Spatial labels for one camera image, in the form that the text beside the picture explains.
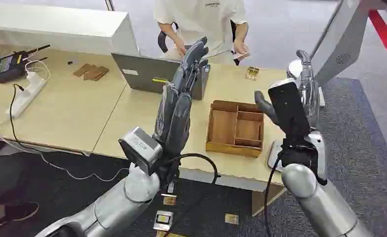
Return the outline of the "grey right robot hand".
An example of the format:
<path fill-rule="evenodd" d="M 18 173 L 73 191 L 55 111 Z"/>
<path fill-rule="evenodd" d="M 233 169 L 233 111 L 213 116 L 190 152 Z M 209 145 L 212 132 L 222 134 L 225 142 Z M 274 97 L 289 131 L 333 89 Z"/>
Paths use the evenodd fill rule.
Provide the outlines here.
<path fill-rule="evenodd" d="M 270 101 L 261 91 L 254 91 L 255 104 L 287 136 L 308 136 L 318 129 L 319 90 L 314 79 L 310 56 L 303 50 L 296 51 L 302 71 L 297 79 L 287 78 L 268 89 Z"/>

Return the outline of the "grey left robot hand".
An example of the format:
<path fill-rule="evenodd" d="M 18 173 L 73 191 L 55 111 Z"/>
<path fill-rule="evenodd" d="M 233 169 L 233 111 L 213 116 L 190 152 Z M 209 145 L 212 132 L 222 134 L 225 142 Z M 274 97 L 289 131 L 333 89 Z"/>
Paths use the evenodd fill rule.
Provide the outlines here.
<path fill-rule="evenodd" d="M 207 41 L 207 37 L 201 37 L 190 46 L 172 81 L 163 86 L 153 138 L 169 157 L 180 155 L 189 137 L 193 88 L 199 72 L 208 63 L 202 59 L 209 51 Z"/>

